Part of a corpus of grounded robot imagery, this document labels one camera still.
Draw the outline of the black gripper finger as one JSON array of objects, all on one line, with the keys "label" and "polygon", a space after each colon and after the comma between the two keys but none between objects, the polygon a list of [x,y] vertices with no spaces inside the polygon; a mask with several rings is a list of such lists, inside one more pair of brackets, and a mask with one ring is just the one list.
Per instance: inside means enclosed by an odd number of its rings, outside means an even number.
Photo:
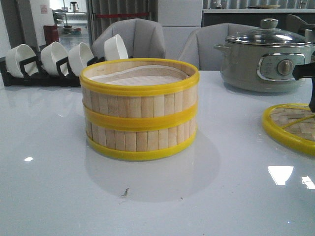
[{"label": "black gripper finger", "polygon": [[315,77],[312,78],[312,96],[309,102],[309,108],[312,113],[315,112]]},{"label": "black gripper finger", "polygon": [[302,78],[314,78],[315,77],[315,63],[308,63],[302,65],[296,65],[292,75],[295,80]]}]

